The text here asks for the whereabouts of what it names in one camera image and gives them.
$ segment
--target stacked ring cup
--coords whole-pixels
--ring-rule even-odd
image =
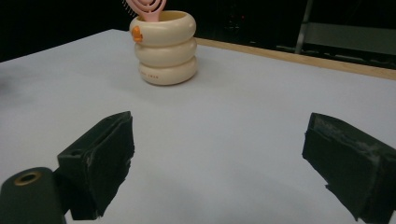
[[[155,85],[190,79],[197,71],[195,30],[195,19],[182,11],[162,11],[155,22],[134,18],[130,32],[142,78]]]

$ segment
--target table edge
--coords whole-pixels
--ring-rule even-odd
[[[329,68],[332,70],[366,75],[369,77],[380,77],[390,80],[396,80],[396,70],[392,70],[392,69],[373,67],[373,66],[357,64],[357,63],[344,63],[334,60],[315,58],[300,54],[287,53],[287,52],[275,51],[269,49],[259,49],[250,46],[220,42],[216,40],[209,40],[202,38],[195,38],[195,39],[197,40],[197,43],[202,46],[214,47],[218,49],[229,49],[238,52],[258,55],[262,57],[278,59],[291,63],[302,63],[316,67]]]

